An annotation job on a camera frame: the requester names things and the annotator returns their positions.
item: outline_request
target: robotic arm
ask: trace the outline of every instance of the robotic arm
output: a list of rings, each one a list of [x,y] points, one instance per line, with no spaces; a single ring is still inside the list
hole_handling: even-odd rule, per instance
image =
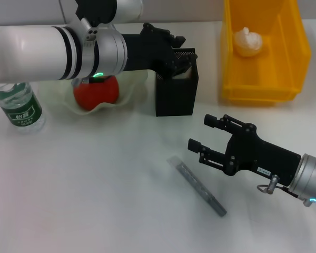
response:
[[[222,170],[229,176],[240,170],[250,170],[270,179],[269,185],[258,189],[273,194],[275,188],[303,201],[306,207],[316,203],[316,158],[301,157],[286,149],[261,140],[256,126],[243,123],[228,115],[217,119],[206,115],[204,124],[232,134],[226,153],[222,154],[190,139],[189,150],[200,153],[200,163]]]
[[[76,0],[65,27],[10,26],[0,29],[0,83],[73,80],[96,74],[150,69],[169,79],[186,72],[192,57],[177,58],[185,42],[167,30],[144,24],[140,34],[121,34],[113,23],[140,17],[142,0]]]

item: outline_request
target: blue indicator light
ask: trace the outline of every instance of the blue indicator light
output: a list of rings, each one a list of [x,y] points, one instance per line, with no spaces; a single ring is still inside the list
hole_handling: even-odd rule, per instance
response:
[[[309,199],[311,202],[315,202],[316,203],[316,199]]]

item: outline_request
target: white tabletop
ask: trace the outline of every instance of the white tabletop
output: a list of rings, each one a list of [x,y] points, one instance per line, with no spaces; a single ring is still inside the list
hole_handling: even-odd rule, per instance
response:
[[[316,21],[305,21],[312,50],[303,92],[273,108],[218,103],[220,22],[156,24],[194,47],[199,86],[193,116],[156,118],[154,75],[131,104],[91,116],[44,105],[39,134],[19,135],[0,110],[0,252],[316,252],[316,205],[242,171],[228,177],[198,163],[189,138],[224,152],[228,133],[204,116],[254,123],[261,138],[316,156]],[[140,24],[117,26],[138,33]],[[166,160],[178,155],[228,214],[220,218]]]

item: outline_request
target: green indicator light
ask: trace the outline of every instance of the green indicator light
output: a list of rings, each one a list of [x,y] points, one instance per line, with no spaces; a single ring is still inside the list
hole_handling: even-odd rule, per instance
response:
[[[96,74],[93,75],[93,77],[100,77],[100,76],[103,76],[102,72],[99,72],[99,73],[96,73]]]

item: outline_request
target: white object in bin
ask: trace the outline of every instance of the white object in bin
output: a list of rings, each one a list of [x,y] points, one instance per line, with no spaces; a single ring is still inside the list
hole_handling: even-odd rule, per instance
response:
[[[78,115],[88,115],[103,108],[114,108],[127,104],[137,85],[143,85],[147,79],[147,70],[125,71],[116,76],[120,95],[115,104],[101,103],[88,111],[80,107],[75,100],[71,80],[39,82],[39,97],[46,104],[63,105]]]
[[[234,44],[241,56],[251,57],[261,52],[263,39],[260,34],[249,32],[249,29],[245,27],[234,34]]]

